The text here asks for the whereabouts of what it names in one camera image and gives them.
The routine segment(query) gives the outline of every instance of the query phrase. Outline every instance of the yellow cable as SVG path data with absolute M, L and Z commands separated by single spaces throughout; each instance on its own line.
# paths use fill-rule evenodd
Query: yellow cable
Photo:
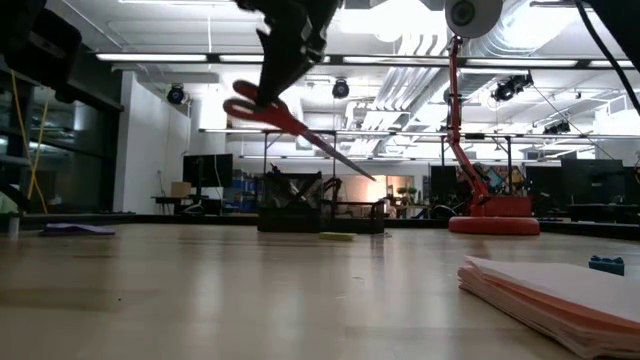
M 29 142 L 27 141 L 27 132 L 25 131 L 25 128 L 24 128 L 24 121 L 22 120 L 22 110 L 20 109 L 20 99 L 18 95 L 16 73 L 13 70 L 11 70 L 11 82 L 13 84 L 13 98 L 15 99 L 16 110 L 18 111 L 18 121 L 20 122 L 20 131 L 22 132 L 22 142 L 24 144 L 24 149 L 27 154 L 27 161 L 29 161 L 29 168 L 31 169 L 31 171 L 33 171 L 34 167 L 33 167 L 33 164 L 31 163 L 31 154 L 29 154 Z M 44 196 L 42 195 L 42 191 L 40 191 L 40 186 L 38 186 L 38 179 L 34 179 L 34 182 L 36 186 L 36 191 L 38 191 L 38 195 L 40 196 L 40 201 L 42 202 L 42 208 L 44 209 L 44 213 L 48 214 L 47 203 L 46 201 L 44 201 Z
M 44 134 L 44 123 L 47 119 L 47 112 L 49 110 L 49 100 L 51 99 L 51 89 L 48 90 L 47 93 L 47 101 L 44 103 L 44 110 L 42 111 L 42 119 L 40 121 L 40 133 L 38 134 L 38 147 L 36 148 L 36 159 L 33 162 L 33 168 L 31 169 L 31 184 L 29 184 L 29 193 L 27 195 L 28 199 L 31 199 L 31 195 L 33 194 L 33 185 L 36 184 L 36 169 L 38 168 L 38 163 L 40 162 L 40 147 L 42 145 L 42 134 Z

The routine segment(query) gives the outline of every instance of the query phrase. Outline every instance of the black cable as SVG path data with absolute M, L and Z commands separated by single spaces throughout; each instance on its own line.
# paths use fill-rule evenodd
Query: black cable
M 555 107 L 551 101 L 549 101 L 549 99 L 544 96 L 544 94 L 538 89 L 537 86 L 535 85 L 531 85 L 534 89 L 536 89 L 536 91 L 538 92 L 538 94 L 540 94 L 540 96 L 542 96 L 542 98 L 544 99 L 544 101 L 547 102 L 547 104 L 549 104 L 549 106 L 551 106 L 553 108 L 553 110 L 556 111 L 556 113 L 558 115 L 560 115 L 562 117 L 562 119 L 564 119 L 564 121 L 567 122 L 567 124 L 571 125 L 571 127 L 573 127 L 577 132 L 580 133 L 580 136 L 582 136 L 583 138 L 589 140 L 589 142 L 591 143 L 591 145 L 595 146 L 596 148 L 598 148 L 600 151 L 602 151 L 605 155 L 607 155 L 611 160 L 616 160 L 613 156 L 611 156 L 611 154 L 609 154 L 605 149 L 603 149 L 600 145 L 598 145 L 597 142 L 593 141 L 587 134 L 583 133 L 580 129 L 578 129 L 577 126 L 575 126 L 571 120 L 569 120 L 569 118 L 567 116 L 565 116 L 562 112 L 560 112 L 560 110 L 558 110 L 557 107 Z
M 593 24 L 589 19 L 589 15 L 587 15 L 587 10 L 585 10 L 584 4 L 582 3 L 582 1 L 583 0 L 576 0 L 576 7 L 578 8 L 580 17 L 584 22 L 584 26 L 587 28 L 589 35 L 591 35 L 591 37 L 593 38 L 593 41 L 595 41 L 596 45 L 598 45 L 598 48 L 600 48 L 600 51 L 602 51 L 602 53 L 607 58 L 607 60 L 609 60 L 609 62 L 611 63 L 611 66 L 613 66 L 613 69 L 618 74 L 618 77 L 620 77 L 620 81 L 622 81 L 622 85 L 624 86 L 624 89 L 629 94 L 629 98 L 631 99 L 631 103 L 633 104 L 633 107 L 638 112 L 638 115 L 640 115 L 640 102 L 638 101 L 638 97 L 636 96 L 636 93 L 633 91 L 633 86 L 631 86 L 631 83 L 629 82 L 627 75 L 624 73 L 624 70 L 622 70 L 622 68 L 620 67 L 620 64 L 618 64 L 618 61 L 613 57 L 613 54 L 611 54 L 609 49 L 607 49 L 607 46 L 604 44 L 604 42 L 596 32 L 596 29 L 593 27 Z

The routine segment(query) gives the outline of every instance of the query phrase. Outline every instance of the white column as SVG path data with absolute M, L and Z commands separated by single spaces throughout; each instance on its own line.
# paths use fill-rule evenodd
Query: white column
M 191 108 L 191 140 L 189 155 L 216 155 L 226 151 L 226 135 L 202 133 L 200 129 L 226 129 L 227 114 L 222 108 L 225 94 L 218 86 L 212 86 L 210 91 L 192 103 Z M 212 199 L 222 196 L 223 188 L 202 189 L 203 195 Z

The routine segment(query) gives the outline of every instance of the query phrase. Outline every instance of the robotic arm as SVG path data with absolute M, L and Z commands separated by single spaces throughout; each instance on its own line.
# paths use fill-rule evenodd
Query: robotic arm
M 343 0 L 235 0 L 259 11 L 271 28 L 258 30 L 264 64 L 256 104 L 266 106 L 324 58 L 327 28 Z

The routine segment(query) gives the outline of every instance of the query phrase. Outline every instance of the camera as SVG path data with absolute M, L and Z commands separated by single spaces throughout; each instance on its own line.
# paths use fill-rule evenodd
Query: camera
M 336 84 L 333 85 L 334 99 L 345 99 L 348 96 L 349 96 L 349 85 L 347 85 L 347 80 L 345 79 L 336 80 Z
M 167 101 L 173 105 L 184 105 L 189 102 L 189 93 L 184 91 L 184 84 L 173 84 L 167 93 Z

